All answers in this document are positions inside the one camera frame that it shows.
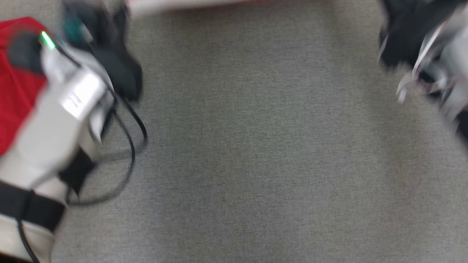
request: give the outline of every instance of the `gray carpet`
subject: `gray carpet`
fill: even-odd
[[[0,18],[56,29],[58,7]],[[468,262],[467,152],[435,105],[396,102],[382,21],[376,0],[278,0],[133,22],[149,147],[118,199],[71,210],[53,261]],[[115,128],[104,150],[127,147]]]

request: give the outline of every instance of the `red fabric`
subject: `red fabric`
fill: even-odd
[[[0,22],[0,155],[9,148],[46,81],[44,76],[13,68],[8,62],[8,45],[22,30],[40,32],[45,27],[31,17]]]

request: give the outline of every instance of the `wire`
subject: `wire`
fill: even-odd
[[[82,65],[78,61],[76,61],[74,58],[72,58],[63,48],[59,47],[57,50],[60,52],[60,54],[62,54],[64,57],[68,58],[73,64],[75,64],[78,68],[82,67]],[[128,110],[128,112],[131,114],[131,116],[137,122],[137,124],[140,127],[141,132],[143,134],[144,139],[143,139],[143,147],[142,148],[144,148],[146,146],[146,144],[147,144],[148,134],[147,134],[147,131],[146,131],[146,127],[143,124],[143,121],[141,121],[141,118],[138,116],[138,114],[135,112],[135,110],[132,108],[132,106],[124,98],[120,97],[111,88],[112,85],[110,83],[108,83],[105,79],[103,79],[103,78],[101,78],[101,79],[104,82],[104,84],[106,85],[107,90],[112,94],[112,96],[116,100],[116,102],[122,103],[123,106]],[[85,200],[85,201],[80,201],[80,202],[70,202],[69,205],[71,205],[71,206],[84,207],[84,206],[92,206],[92,205],[97,205],[97,204],[108,202],[108,201],[116,198],[117,196],[119,196],[120,193],[122,193],[124,188],[130,182],[130,179],[132,177],[132,171],[133,171],[133,168],[135,166],[135,160],[136,160],[135,145],[134,145],[132,137],[131,137],[127,127],[123,123],[122,119],[117,115],[117,113],[115,111],[113,113],[114,113],[114,116],[115,116],[120,128],[122,129],[122,131],[127,136],[128,142],[130,144],[131,162],[130,162],[130,165],[128,167],[127,173],[126,173],[124,179],[112,191],[110,191],[110,192],[108,192],[108,193],[106,193],[106,194],[104,194],[104,195],[102,195],[100,197],[96,197],[96,198],[93,198],[93,199],[90,199],[90,200]]]
[[[143,122],[139,118],[138,114],[133,110],[133,108],[128,104],[128,102],[123,100],[123,104],[128,109],[131,116],[135,119],[138,126],[140,127],[141,133],[143,134],[143,141],[141,141],[135,147],[135,153],[136,153],[136,155],[138,155],[138,154],[143,152],[143,150],[146,148],[146,146],[148,144],[148,133],[146,131],[145,125],[143,124]],[[125,158],[128,157],[128,151],[129,150],[123,150],[123,151],[117,152],[117,153],[109,153],[109,154],[106,154],[106,155],[102,155],[99,158],[99,162],[104,163],[104,162],[111,162],[111,161],[118,161],[118,160],[125,159]]]
[[[34,254],[34,251],[32,251],[31,246],[29,245],[28,239],[26,238],[26,234],[24,232],[24,226],[23,226],[23,221],[22,220],[16,220],[18,223],[18,232],[20,234],[21,242],[24,245],[24,248],[28,252],[28,255],[31,257],[31,260],[33,263],[40,263],[39,259],[37,258],[36,254]]]
[[[96,198],[93,198],[91,200],[84,200],[84,201],[79,201],[79,202],[70,202],[69,205],[84,207],[84,206],[92,206],[92,205],[97,205],[97,204],[101,204],[101,203],[104,203],[104,202],[108,202],[108,201],[116,198],[117,196],[119,196],[120,193],[124,190],[124,188],[128,185],[128,183],[130,181],[130,178],[132,177],[133,168],[135,167],[135,159],[136,159],[135,145],[133,144],[132,137],[130,136],[130,133],[128,132],[128,129],[125,126],[125,124],[123,123],[122,119],[116,113],[114,113],[114,116],[115,116],[119,126],[122,128],[123,132],[127,136],[128,142],[130,144],[130,150],[132,152],[132,157],[131,157],[132,160],[130,162],[130,166],[128,167],[125,178],[119,183],[119,185],[114,190],[108,192],[107,194],[105,194],[103,196],[96,197]]]
[[[26,215],[26,212],[29,209],[29,203],[31,201],[31,198],[34,195],[35,195],[34,190],[31,189],[31,191],[29,192],[28,198],[26,199],[26,201],[24,203],[24,207],[23,207],[23,211],[21,213],[21,216],[16,219],[16,222],[18,223],[18,233],[20,234],[21,242],[23,243],[24,248],[28,252],[28,255],[30,256],[32,262],[33,263],[40,263],[40,261],[37,258],[36,254],[34,254],[34,251],[32,250],[32,248],[31,248],[31,246],[30,246],[30,244],[28,242],[28,239],[26,238],[26,234],[24,232],[24,225],[23,225],[23,222],[22,222],[22,219],[24,218],[24,216]]]

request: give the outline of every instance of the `black strap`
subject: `black strap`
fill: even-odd
[[[58,175],[76,194],[79,194],[86,176],[95,167],[93,160],[80,148],[70,165]]]
[[[0,182],[0,214],[22,219],[54,232],[65,212],[65,206],[31,191]]]

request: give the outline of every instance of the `red and white object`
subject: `red and white object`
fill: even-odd
[[[126,0],[133,17],[173,9],[210,7],[258,0]]]

